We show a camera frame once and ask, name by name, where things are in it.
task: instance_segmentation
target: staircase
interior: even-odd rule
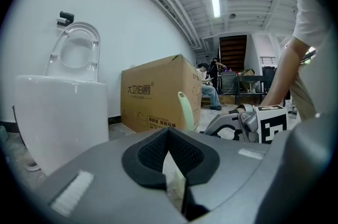
[[[233,71],[244,70],[247,36],[237,35],[220,38],[221,63]]]

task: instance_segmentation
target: toilet seat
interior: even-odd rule
[[[100,35],[89,23],[74,22],[60,34],[46,66],[46,76],[98,81]]]

